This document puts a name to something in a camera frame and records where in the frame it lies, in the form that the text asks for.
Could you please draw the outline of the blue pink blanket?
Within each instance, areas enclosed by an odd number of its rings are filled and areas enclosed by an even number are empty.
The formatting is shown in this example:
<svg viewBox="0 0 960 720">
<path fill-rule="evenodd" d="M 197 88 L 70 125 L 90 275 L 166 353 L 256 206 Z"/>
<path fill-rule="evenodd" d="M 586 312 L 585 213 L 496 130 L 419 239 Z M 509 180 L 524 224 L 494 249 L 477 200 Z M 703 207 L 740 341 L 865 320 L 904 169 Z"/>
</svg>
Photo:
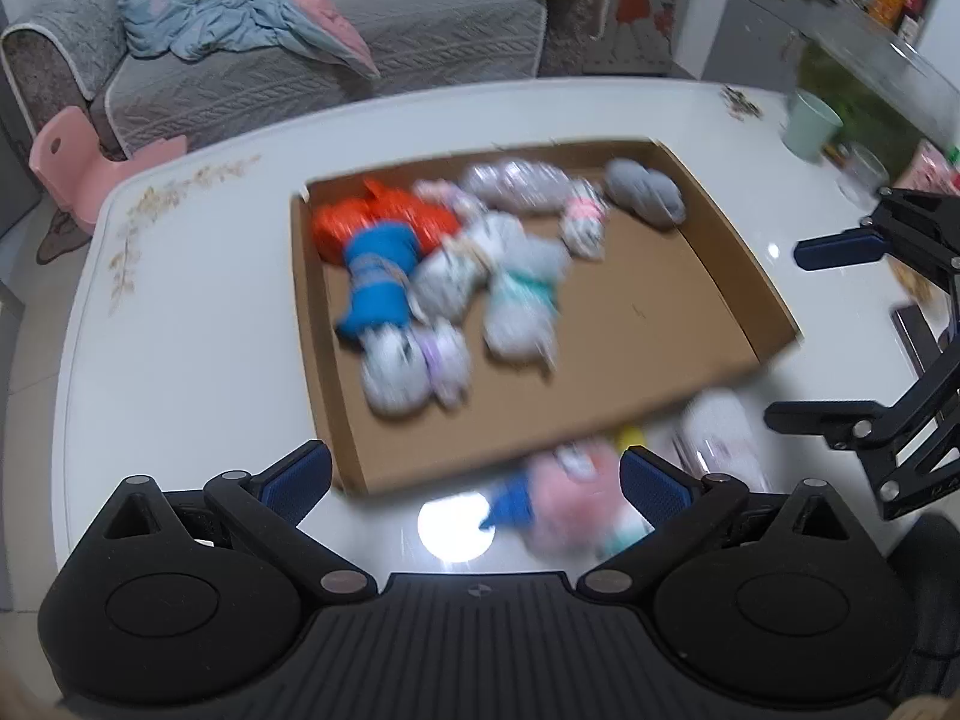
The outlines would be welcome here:
<svg viewBox="0 0 960 720">
<path fill-rule="evenodd" d="M 279 47 L 372 80 L 370 48 L 332 0 L 119 0 L 128 52 L 198 62 L 215 52 Z"/>
</svg>

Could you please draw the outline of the clear bag purple bundle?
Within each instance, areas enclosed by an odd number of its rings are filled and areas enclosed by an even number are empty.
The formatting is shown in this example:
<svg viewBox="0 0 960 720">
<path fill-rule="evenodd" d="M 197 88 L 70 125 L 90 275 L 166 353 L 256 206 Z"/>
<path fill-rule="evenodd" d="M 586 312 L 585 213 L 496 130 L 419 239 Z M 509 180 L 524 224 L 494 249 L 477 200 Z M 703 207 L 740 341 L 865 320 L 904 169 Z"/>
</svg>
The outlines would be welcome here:
<svg viewBox="0 0 960 720">
<path fill-rule="evenodd" d="M 371 410 L 384 418 L 415 415 L 430 401 L 444 410 L 466 403 L 472 360 L 459 327 L 382 327 L 361 335 L 361 387 Z"/>
</svg>

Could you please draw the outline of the clear bag white bundle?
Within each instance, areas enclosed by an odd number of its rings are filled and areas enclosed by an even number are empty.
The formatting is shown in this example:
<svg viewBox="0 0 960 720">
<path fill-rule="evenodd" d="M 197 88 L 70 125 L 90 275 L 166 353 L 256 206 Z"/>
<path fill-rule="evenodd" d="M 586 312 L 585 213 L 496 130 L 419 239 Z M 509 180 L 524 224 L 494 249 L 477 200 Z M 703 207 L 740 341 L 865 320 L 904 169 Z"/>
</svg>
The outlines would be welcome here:
<svg viewBox="0 0 960 720">
<path fill-rule="evenodd" d="M 571 177 L 542 161 L 500 160 L 472 164 L 460 187 L 488 208 L 517 216 L 560 213 L 573 195 Z"/>
</svg>

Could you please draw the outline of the white purple bundle green band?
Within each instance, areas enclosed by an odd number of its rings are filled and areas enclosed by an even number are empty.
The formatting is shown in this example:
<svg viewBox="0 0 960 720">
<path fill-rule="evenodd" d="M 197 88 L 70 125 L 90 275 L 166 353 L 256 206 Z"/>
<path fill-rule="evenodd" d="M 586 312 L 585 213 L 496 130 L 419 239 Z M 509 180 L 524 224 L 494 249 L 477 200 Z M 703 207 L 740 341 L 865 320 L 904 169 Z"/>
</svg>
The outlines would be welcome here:
<svg viewBox="0 0 960 720">
<path fill-rule="evenodd" d="M 693 478 L 724 473 L 754 493 L 770 491 L 752 427 L 729 388 L 704 390 L 685 406 L 675 445 L 682 468 Z"/>
</svg>

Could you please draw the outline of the clear bag pastel yarn bundle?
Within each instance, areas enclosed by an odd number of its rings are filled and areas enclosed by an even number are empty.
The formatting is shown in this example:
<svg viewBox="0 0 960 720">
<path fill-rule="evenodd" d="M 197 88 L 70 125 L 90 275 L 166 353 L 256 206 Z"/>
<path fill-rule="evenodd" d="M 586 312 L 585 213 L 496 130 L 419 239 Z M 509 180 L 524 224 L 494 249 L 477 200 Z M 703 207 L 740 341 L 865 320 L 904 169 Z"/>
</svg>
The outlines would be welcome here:
<svg viewBox="0 0 960 720">
<path fill-rule="evenodd" d="M 416 181 L 412 184 L 412 192 L 423 202 L 446 208 L 462 224 L 471 223 L 488 211 L 477 195 L 451 181 Z"/>
</svg>

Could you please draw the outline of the decorated white cabinet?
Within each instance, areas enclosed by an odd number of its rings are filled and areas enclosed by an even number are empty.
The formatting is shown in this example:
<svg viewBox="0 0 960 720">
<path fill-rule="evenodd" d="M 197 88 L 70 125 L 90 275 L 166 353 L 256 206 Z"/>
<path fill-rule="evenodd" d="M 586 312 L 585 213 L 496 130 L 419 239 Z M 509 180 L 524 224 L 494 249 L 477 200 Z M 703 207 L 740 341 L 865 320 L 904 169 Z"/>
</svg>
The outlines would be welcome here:
<svg viewBox="0 0 960 720">
<path fill-rule="evenodd" d="M 584 73 L 670 75 L 688 2 L 604 0 L 602 29 L 587 44 Z"/>
</svg>

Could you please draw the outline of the pink fluffy chick toy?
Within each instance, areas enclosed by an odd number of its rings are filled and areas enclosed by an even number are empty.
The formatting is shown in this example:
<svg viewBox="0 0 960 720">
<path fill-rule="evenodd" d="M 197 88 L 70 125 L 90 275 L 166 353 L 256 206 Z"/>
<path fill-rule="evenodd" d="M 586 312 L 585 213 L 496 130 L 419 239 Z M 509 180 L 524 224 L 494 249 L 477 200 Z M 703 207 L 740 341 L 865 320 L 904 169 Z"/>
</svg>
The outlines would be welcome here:
<svg viewBox="0 0 960 720">
<path fill-rule="evenodd" d="M 494 491 L 482 532 L 511 530 L 542 556 L 594 551 L 602 559 L 652 532 L 628 504 L 620 484 L 620 457 L 644 444 L 639 427 L 531 455 Z"/>
</svg>

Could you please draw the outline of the grey sock roll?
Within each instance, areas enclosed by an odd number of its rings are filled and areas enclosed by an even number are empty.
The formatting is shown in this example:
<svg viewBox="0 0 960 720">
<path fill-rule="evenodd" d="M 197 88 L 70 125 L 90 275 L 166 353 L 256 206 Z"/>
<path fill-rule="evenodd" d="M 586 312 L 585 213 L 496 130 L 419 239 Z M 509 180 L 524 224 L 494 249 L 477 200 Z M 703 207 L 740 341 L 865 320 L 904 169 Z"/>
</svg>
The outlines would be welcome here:
<svg viewBox="0 0 960 720">
<path fill-rule="evenodd" d="M 656 229 L 674 229 L 686 220 L 682 192 L 669 176 L 631 160 L 605 166 L 605 192 L 615 205 Z"/>
</svg>

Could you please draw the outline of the blue sock roll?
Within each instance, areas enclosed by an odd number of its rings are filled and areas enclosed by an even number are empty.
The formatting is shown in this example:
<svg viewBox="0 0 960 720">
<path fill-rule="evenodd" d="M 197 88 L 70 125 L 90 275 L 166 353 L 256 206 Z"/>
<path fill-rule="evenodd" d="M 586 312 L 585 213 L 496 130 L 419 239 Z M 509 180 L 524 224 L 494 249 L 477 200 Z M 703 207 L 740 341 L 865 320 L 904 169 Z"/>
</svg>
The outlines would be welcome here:
<svg viewBox="0 0 960 720">
<path fill-rule="evenodd" d="M 368 330 L 409 327 L 409 276 L 420 262 L 420 242 L 404 223 L 384 221 L 358 232 L 343 252 L 350 296 L 335 331 L 358 343 Z"/>
</svg>

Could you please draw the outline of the orange plastic bundle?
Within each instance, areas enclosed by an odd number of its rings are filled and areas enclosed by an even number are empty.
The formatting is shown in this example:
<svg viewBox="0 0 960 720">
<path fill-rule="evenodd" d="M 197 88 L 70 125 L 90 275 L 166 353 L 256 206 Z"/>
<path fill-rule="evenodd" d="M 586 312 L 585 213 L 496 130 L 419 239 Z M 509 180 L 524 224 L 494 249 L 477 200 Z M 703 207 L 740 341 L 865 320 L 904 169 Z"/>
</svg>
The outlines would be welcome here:
<svg viewBox="0 0 960 720">
<path fill-rule="evenodd" d="M 444 206 L 425 202 L 412 192 L 374 179 L 364 179 L 363 185 L 370 195 L 370 215 L 381 223 L 406 224 L 415 234 L 423 257 L 460 231 L 459 218 Z"/>
<path fill-rule="evenodd" d="M 342 265 L 348 242 L 375 222 L 370 200 L 338 200 L 316 208 L 311 218 L 311 236 L 317 253 L 324 262 Z"/>
</svg>

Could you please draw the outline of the pink plastic chair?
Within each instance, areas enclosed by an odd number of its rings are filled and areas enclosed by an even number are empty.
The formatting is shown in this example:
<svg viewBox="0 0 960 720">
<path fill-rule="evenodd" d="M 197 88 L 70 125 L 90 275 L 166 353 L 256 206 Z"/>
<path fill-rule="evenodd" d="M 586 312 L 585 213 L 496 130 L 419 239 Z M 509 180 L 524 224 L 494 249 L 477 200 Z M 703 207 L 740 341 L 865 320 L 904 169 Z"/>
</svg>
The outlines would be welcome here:
<svg viewBox="0 0 960 720">
<path fill-rule="evenodd" d="M 177 160 L 187 153 L 187 145 L 185 135 L 160 138 L 135 151 L 130 160 L 111 160 L 101 151 L 98 132 L 86 114 L 68 106 L 34 137 L 29 167 L 60 210 L 93 234 L 99 210 L 117 184 Z"/>
</svg>

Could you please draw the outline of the grey quilted sofa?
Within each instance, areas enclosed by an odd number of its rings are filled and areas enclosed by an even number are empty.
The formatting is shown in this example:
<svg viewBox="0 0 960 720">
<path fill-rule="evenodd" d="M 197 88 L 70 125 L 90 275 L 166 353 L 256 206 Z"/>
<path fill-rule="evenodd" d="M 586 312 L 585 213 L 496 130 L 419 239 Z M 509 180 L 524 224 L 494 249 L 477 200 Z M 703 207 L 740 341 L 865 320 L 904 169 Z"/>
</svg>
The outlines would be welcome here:
<svg viewBox="0 0 960 720">
<path fill-rule="evenodd" d="M 364 99 L 576 75 L 610 0 L 46 0 L 3 29 L 26 125 L 205 148 Z"/>
</svg>

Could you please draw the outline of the white bundle pink band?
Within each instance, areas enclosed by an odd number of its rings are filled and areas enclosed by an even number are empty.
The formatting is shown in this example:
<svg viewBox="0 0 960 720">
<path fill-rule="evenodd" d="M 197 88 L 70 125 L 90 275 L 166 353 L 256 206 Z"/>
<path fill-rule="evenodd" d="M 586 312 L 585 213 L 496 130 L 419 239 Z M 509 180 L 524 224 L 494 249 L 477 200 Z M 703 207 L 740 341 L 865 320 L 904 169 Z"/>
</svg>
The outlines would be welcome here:
<svg viewBox="0 0 960 720">
<path fill-rule="evenodd" d="M 574 179 L 560 223 L 560 236 L 569 252 L 579 259 L 598 262 L 604 258 L 607 203 L 594 184 Z"/>
</svg>

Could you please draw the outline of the large white knit sock roll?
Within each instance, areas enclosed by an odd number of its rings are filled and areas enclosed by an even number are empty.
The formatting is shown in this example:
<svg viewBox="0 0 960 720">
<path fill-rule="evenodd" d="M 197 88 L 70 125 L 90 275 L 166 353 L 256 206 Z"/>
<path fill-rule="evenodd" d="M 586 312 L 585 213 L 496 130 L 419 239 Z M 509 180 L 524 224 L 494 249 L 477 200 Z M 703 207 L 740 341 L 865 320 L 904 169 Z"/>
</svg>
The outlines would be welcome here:
<svg viewBox="0 0 960 720">
<path fill-rule="evenodd" d="M 407 299 L 413 316 L 427 325 L 462 322 L 508 247 L 523 237 L 523 223 L 503 211 L 478 216 L 455 236 L 446 236 L 410 277 Z"/>
</svg>

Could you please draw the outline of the white bundle teal band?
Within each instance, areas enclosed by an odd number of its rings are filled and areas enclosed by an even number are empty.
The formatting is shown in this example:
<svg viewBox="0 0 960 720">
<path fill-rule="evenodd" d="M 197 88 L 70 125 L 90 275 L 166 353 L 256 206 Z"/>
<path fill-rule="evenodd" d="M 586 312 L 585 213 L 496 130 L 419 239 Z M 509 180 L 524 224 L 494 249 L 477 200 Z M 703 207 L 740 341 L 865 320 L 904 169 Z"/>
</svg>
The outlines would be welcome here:
<svg viewBox="0 0 960 720">
<path fill-rule="evenodd" d="M 558 288 L 571 257 L 558 239 L 524 234 L 511 244 L 488 285 L 483 340 L 488 352 L 511 366 L 556 367 Z"/>
</svg>

